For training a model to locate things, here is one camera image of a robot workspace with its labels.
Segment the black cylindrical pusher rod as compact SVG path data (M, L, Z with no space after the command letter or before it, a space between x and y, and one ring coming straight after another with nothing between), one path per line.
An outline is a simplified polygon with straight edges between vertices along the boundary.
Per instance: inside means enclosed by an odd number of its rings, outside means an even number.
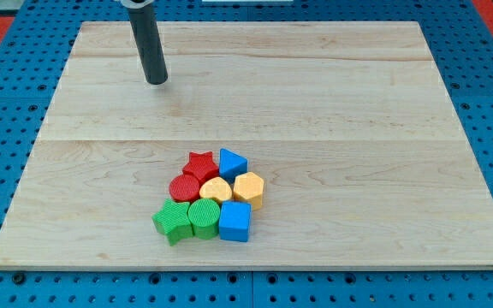
M168 79L152 2L127 2L126 8L146 81L161 85Z

